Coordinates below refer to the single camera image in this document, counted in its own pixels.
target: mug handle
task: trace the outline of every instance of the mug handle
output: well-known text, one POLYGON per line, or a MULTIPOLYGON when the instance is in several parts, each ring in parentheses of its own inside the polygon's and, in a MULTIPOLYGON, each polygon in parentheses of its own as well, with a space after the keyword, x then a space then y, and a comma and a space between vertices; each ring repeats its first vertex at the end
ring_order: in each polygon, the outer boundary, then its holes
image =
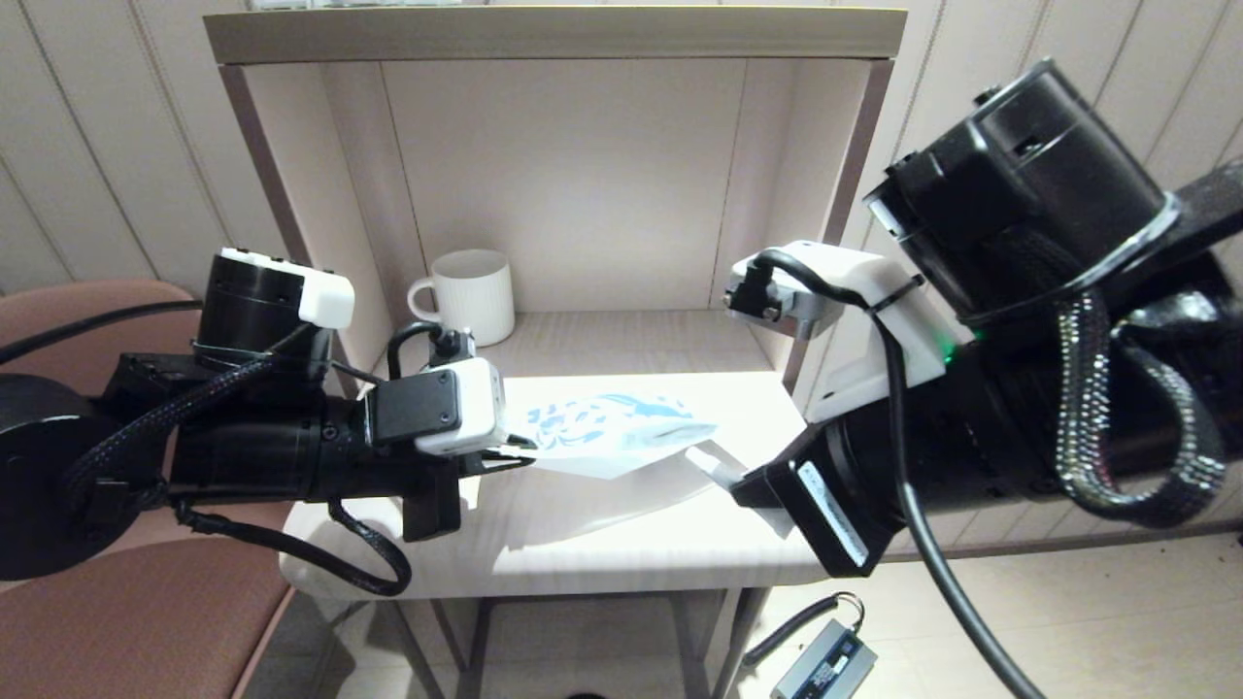
POLYGON ((440 313, 435 311, 429 311, 419 306, 419 303, 416 303, 414 300, 415 294, 423 291, 424 289, 433 289, 434 286, 435 282, 431 280, 430 276, 420 279, 419 281, 411 284, 410 290, 405 292, 405 305, 410 307, 410 312, 414 313, 414 317, 439 323, 440 313))

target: black clamp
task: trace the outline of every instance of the black clamp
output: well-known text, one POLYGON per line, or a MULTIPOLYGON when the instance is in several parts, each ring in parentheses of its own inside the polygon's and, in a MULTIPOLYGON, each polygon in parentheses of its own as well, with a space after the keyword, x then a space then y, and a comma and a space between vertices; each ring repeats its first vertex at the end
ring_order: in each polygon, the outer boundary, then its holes
POLYGON ((876 317, 878 313, 880 313, 885 308, 892 306, 894 303, 899 302, 902 299, 902 296, 906 296, 911 291, 914 291, 914 290, 924 286, 925 281, 927 281, 927 280, 924 279, 924 275, 915 275, 915 276, 912 276, 910 279, 910 281, 907 281, 902 286, 899 286, 896 291, 894 291, 889 296, 885 296, 884 299, 881 299, 880 301, 873 303, 871 306, 868 306, 866 308, 864 308, 864 312, 868 313, 871 317, 876 317))

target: shelf board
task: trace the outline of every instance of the shelf board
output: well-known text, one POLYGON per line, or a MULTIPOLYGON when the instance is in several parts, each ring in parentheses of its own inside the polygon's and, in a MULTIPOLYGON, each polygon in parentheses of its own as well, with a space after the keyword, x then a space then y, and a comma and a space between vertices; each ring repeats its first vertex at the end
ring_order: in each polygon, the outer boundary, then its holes
MULTIPOLYGON (((426 353, 426 342, 408 342, 405 372, 426 353)), ((746 325, 709 310, 518 313, 513 335, 479 356, 507 378, 773 371, 746 325)))
POLYGON ((905 10, 466 6, 204 17, 222 65, 479 58, 892 58, 905 10))

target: floor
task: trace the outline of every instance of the floor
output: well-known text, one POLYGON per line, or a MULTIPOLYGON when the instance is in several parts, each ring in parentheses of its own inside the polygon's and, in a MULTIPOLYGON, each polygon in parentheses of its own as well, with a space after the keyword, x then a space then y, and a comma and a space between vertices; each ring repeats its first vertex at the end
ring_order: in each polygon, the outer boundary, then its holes
MULTIPOLYGON (((961 560, 977 608, 1050 698, 1236 698, 1243 688, 1243 550, 1237 535, 961 560)), ((752 639, 837 590, 868 606, 860 634, 880 659, 858 698, 1006 697, 958 629, 922 563, 868 580, 777 588, 752 639)), ((850 612, 839 612, 844 623, 850 612)), ((819 632, 810 624, 746 674, 735 699, 762 699, 819 632)), ((484 697, 684 697, 671 606, 659 597, 507 603, 492 616, 484 697)), ((429 658, 449 697, 447 658, 429 658)), ((298 596, 247 699, 421 698, 390 617, 298 596)))

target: brown chair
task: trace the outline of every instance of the brown chair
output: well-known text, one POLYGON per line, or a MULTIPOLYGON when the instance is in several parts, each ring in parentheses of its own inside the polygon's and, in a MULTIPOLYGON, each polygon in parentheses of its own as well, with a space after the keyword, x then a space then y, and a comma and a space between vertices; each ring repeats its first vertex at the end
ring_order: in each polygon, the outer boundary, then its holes
MULTIPOLYGON (((92 281, 0 299, 0 346, 114 308, 190 299, 159 281, 92 281)), ((198 311, 93 330, 0 366, 98 396, 122 352, 189 352, 198 311)), ((280 529, 288 504, 213 511, 280 529)), ((143 514, 94 558, 0 583, 0 695, 242 695, 292 596, 276 553, 190 534, 164 509, 143 514)))

